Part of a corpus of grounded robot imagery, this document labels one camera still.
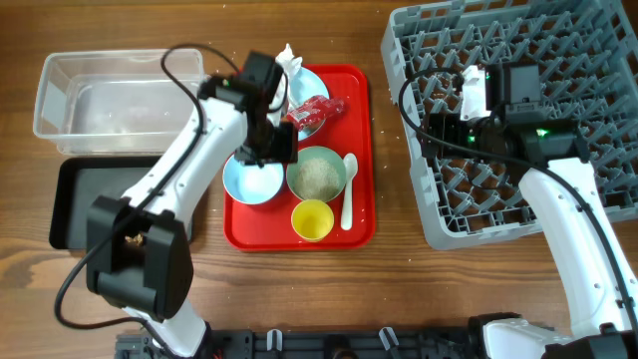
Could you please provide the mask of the white tissue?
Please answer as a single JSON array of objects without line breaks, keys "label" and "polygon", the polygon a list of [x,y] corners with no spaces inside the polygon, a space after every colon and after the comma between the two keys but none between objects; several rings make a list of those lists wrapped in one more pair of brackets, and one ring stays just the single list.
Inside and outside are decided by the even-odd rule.
[{"label": "white tissue", "polygon": [[282,118],[286,116],[290,107],[291,81],[300,71],[303,58],[295,56],[291,46],[286,44],[284,50],[275,57],[275,61],[282,67],[283,75],[275,96],[268,108],[267,119],[273,126],[277,127],[281,123]]}]

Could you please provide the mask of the brown food scrap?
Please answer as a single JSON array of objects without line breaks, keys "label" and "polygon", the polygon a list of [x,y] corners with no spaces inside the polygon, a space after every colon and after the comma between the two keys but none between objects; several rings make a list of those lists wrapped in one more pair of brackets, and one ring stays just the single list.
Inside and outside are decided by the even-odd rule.
[{"label": "brown food scrap", "polygon": [[145,237],[138,233],[134,236],[125,236],[125,243],[128,246],[143,247],[145,245]]}]

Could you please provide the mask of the yellow cup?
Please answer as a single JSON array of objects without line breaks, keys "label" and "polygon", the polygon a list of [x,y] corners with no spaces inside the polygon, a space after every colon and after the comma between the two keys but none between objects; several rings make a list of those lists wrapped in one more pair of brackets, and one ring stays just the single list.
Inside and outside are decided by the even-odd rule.
[{"label": "yellow cup", "polygon": [[323,240],[332,230],[335,218],[331,207],[318,199],[298,203],[291,213],[295,233],[308,242]]}]

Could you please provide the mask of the red snack wrapper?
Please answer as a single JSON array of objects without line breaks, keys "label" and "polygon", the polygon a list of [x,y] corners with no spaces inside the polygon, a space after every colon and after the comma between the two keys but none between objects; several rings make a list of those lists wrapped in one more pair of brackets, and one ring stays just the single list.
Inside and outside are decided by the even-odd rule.
[{"label": "red snack wrapper", "polygon": [[316,95],[300,107],[290,111],[285,120],[293,124],[298,131],[302,131],[328,119],[338,117],[345,111],[346,103],[344,100]]}]

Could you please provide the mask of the white plastic spoon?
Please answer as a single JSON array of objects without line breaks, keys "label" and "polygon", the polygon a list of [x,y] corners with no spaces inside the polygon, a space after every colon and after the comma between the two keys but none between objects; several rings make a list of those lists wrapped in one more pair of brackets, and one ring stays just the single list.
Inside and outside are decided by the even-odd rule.
[{"label": "white plastic spoon", "polygon": [[353,226],[353,180],[358,172],[358,160],[353,153],[349,153],[344,157],[343,163],[346,183],[340,225],[343,230],[350,230]]}]

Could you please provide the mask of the green bowl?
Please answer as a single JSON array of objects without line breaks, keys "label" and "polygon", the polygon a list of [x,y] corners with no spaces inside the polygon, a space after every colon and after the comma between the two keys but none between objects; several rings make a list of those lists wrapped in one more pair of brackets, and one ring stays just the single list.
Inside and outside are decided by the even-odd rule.
[{"label": "green bowl", "polygon": [[343,159],[325,147],[302,149],[297,162],[287,166],[286,182],[292,193],[301,200],[329,202],[345,188]]}]

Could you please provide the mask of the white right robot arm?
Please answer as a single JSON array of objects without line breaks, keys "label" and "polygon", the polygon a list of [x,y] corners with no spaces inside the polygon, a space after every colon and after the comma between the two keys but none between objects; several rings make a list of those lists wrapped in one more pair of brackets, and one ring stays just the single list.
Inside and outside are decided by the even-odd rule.
[{"label": "white right robot arm", "polygon": [[424,144],[504,163],[541,225],[568,302],[561,337],[521,318],[479,322],[486,358],[634,358],[636,277],[605,214],[587,144],[570,120],[515,116],[497,124],[419,127]]}]

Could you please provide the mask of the light blue bowl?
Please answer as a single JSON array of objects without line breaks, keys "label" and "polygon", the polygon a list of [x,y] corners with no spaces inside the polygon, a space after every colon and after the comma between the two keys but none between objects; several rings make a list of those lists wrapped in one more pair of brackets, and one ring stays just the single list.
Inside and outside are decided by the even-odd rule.
[{"label": "light blue bowl", "polygon": [[280,192],[284,167],[282,164],[245,165],[231,156],[223,168],[222,181],[226,193],[235,201],[248,205],[263,204]]}]

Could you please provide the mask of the light blue plate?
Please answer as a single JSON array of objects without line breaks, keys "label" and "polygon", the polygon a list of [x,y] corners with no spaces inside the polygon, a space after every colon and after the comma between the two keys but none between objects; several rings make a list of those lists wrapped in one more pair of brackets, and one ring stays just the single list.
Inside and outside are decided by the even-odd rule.
[{"label": "light blue plate", "polygon": [[[330,98],[329,91],[320,77],[309,69],[302,67],[290,83],[290,90],[288,92],[288,112],[294,112],[297,108],[301,107],[305,102],[315,96],[323,96],[326,99]],[[299,114],[293,114],[291,116],[291,120],[298,130],[298,140],[300,142],[312,137],[324,124],[324,122],[317,122],[301,129],[298,124],[299,118]]]}]

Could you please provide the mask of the white rice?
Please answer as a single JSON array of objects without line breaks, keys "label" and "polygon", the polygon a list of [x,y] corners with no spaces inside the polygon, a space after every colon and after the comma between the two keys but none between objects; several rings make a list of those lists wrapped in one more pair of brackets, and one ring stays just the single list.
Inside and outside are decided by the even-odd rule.
[{"label": "white rice", "polygon": [[338,194],[340,187],[339,174],[328,161],[311,159],[299,167],[293,189],[302,199],[327,202]]}]

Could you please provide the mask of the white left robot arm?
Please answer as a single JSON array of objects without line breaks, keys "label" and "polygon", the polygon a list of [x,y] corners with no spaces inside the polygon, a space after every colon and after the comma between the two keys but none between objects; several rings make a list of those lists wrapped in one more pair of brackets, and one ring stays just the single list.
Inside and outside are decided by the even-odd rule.
[{"label": "white left robot arm", "polygon": [[190,119],[151,170],[88,213],[88,289],[126,312],[168,358],[211,358],[212,330],[187,299],[193,264],[185,228],[230,156],[246,165],[292,163],[287,74],[214,76],[188,97]]}]

